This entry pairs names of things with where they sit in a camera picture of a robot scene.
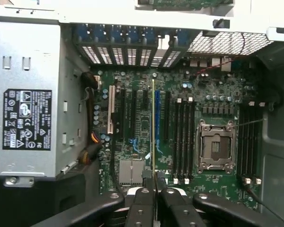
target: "black cable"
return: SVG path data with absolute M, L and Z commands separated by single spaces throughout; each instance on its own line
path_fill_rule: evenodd
M 259 204 L 261 204 L 263 207 L 265 207 L 267 210 L 269 210 L 272 214 L 274 214 L 278 219 L 280 219 L 282 222 L 284 222 L 284 219 L 278 215 L 276 212 L 274 212 L 271 208 L 269 208 L 252 190 L 248 185 L 245 185 L 245 191 Z
M 116 124 L 115 124 L 114 119 L 115 119 L 115 113 L 112 113 L 113 125 L 115 126 L 114 127 L 114 135 L 116 135 Z M 111 157 L 110 157 L 109 169 L 110 169 L 110 175 L 112 177 L 113 183 L 114 183 L 117 191 L 123 194 L 123 190 L 122 190 L 120 184 L 118 183 L 117 176 L 115 174 L 115 141 L 116 141 L 116 138 L 113 138 L 112 139 L 112 148 L 111 148 L 111 153 L 110 153 Z

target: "ventilation grille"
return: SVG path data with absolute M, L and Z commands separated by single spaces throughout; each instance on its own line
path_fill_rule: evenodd
M 265 34 L 220 32 L 215 37 L 206 37 L 203 36 L 201 31 L 188 51 L 208 54 L 250 55 L 271 43 L 272 41 L 269 41 Z

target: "cable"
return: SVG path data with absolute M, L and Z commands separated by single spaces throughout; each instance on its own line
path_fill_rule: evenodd
M 234 59 L 232 59 L 232 60 L 230 60 L 230 61 L 227 61 L 227 62 L 218 64 L 218 65 L 214 65 L 214 66 L 209 66 L 209 67 L 207 67 L 207 68 L 205 68 L 205 69 L 202 69 L 202 70 L 198 71 L 198 72 L 195 74 L 195 76 L 196 76 L 196 75 L 199 75 L 201 72 L 204 72 L 204 71 L 206 71 L 206 70 L 213 69 L 213 68 L 215 68 L 215 67 L 222 66 L 222 65 L 225 65 L 225 64 L 227 64 L 227 63 L 233 62 L 233 61 L 236 60 L 238 57 L 240 57 L 240 55 L 243 53 L 243 50 L 244 50 L 244 48 L 245 48 L 245 37 L 244 37 L 244 34 L 243 34 L 242 32 L 241 32 L 241 36 L 242 36 L 242 38 L 243 38 L 243 45 L 242 45 L 241 51 L 240 51 L 240 53 L 239 53 L 239 56 L 235 57 Z
M 275 213 L 272 209 L 270 209 L 252 190 L 248 185 L 244 185 L 245 191 L 259 204 L 261 204 L 263 207 L 265 207 L 267 210 L 269 210 L 272 214 L 274 214 L 278 219 L 280 219 L 282 222 L 284 222 L 284 219 Z

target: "screw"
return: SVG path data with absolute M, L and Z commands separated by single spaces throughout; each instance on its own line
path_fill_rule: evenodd
M 150 191 L 148 191 L 146 188 L 142 189 L 142 193 L 149 193 Z
M 166 190 L 169 194 L 173 194 L 175 191 L 173 190 L 173 189 L 171 189 L 171 188 L 168 188 L 167 190 Z
M 199 197 L 200 197 L 202 200 L 206 200 L 206 199 L 207 199 L 207 195 L 205 195 L 205 194 L 200 194 Z
M 113 193 L 110 197 L 111 197 L 112 199 L 117 199 L 117 198 L 119 198 L 119 196 L 118 196 L 117 193 Z
M 17 183 L 18 179 L 16 177 L 12 176 L 12 177 L 8 178 L 6 181 L 9 182 L 10 184 L 15 184 L 15 183 Z

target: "blue pcie slot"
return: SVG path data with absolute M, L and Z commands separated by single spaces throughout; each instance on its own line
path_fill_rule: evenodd
M 160 91 L 155 91 L 155 139 L 160 139 Z

